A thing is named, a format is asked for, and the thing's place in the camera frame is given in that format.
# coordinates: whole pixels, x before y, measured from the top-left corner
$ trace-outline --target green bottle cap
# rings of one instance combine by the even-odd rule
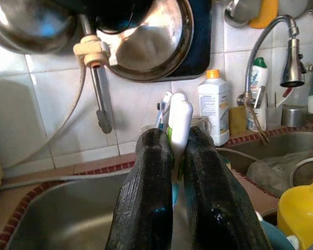
[[[259,66],[261,68],[267,68],[266,63],[264,62],[264,58],[263,57],[258,57],[254,60],[254,65],[255,66]]]

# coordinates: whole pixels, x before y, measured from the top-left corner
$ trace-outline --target faucet spray head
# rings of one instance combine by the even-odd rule
[[[304,85],[301,55],[299,54],[299,39],[292,38],[288,41],[287,57],[282,74],[281,86],[294,88]]]

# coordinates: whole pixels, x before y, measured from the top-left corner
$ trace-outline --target orange bottle cap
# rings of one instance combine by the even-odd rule
[[[219,78],[219,69],[210,69],[206,73],[207,79]]]

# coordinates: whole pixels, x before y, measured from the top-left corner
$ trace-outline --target tile wall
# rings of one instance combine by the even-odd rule
[[[231,106],[244,89],[247,60],[261,30],[233,28],[223,20],[225,1],[213,4],[211,63],[231,84]],[[297,19],[304,63],[313,63],[313,16]],[[98,126],[97,103],[89,72],[81,100],[65,129],[27,161],[9,167],[38,149],[69,111],[79,87],[79,66],[71,52],[78,35],[56,55],[20,55],[0,47],[0,160],[5,177],[65,167],[134,151],[141,128],[155,122],[157,102],[166,91],[184,91],[199,114],[197,86],[204,80],[141,84],[107,72],[114,128]],[[287,27],[278,25],[259,51],[270,70],[268,93],[279,87]]]

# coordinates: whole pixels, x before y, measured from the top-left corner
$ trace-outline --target stainless steel sink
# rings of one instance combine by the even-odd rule
[[[125,175],[66,183],[40,195],[8,249],[104,249]],[[191,249],[183,187],[174,209],[171,249]]]
[[[260,140],[249,141],[229,148],[254,156],[258,159],[283,156],[289,153],[313,149],[313,132],[289,132],[269,137],[270,143],[263,145]],[[252,160],[229,152],[220,152],[231,161],[232,168],[246,174]]]

